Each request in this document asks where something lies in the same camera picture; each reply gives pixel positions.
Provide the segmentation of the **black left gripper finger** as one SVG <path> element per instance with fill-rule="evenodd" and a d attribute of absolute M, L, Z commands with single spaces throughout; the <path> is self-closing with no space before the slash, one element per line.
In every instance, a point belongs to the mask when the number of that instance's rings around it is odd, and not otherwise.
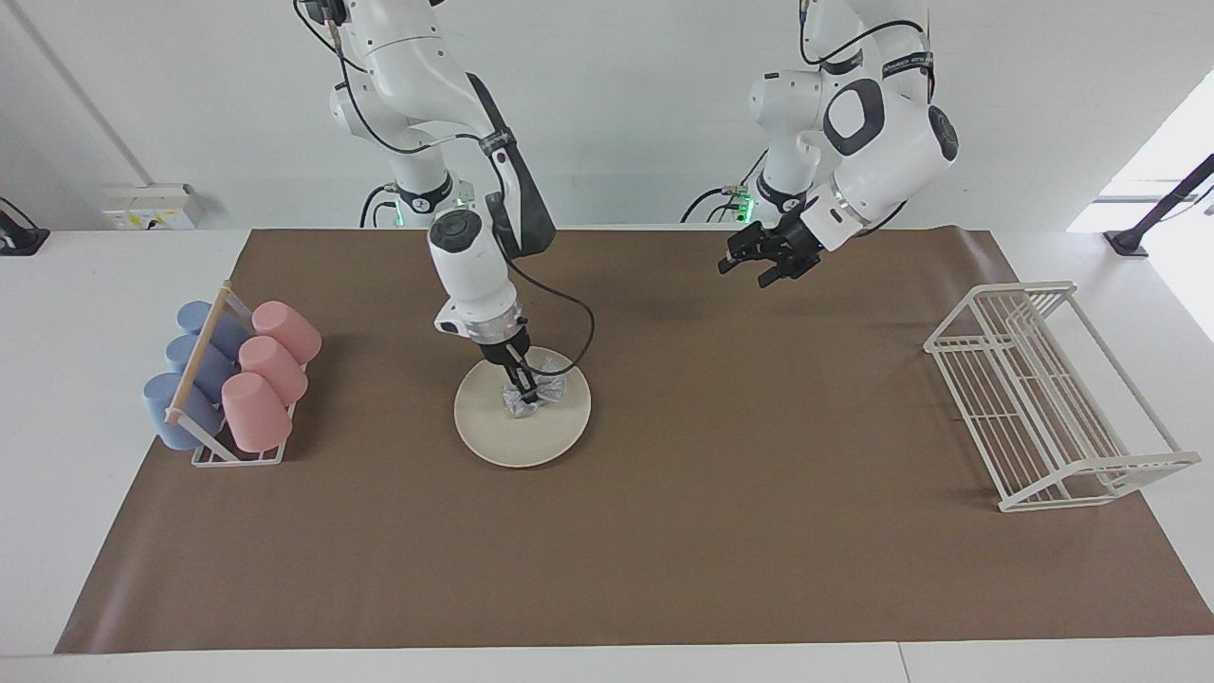
<path fill-rule="evenodd" d="M 771 261 L 772 267 L 764 277 L 781 275 L 781 237 L 775 230 L 764 228 L 762 222 L 750 222 L 744 229 L 737 230 L 726 241 L 726 255 L 717 263 L 720 275 L 726 275 L 737 264 L 745 261 Z"/>
<path fill-rule="evenodd" d="M 798 280 L 809 272 L 809 258 L 795 254 L 767 254 L 764 260 L 770 261 L 771 267 L 756 277 L 759 288 L 772 286 L 785 278 Z"/>

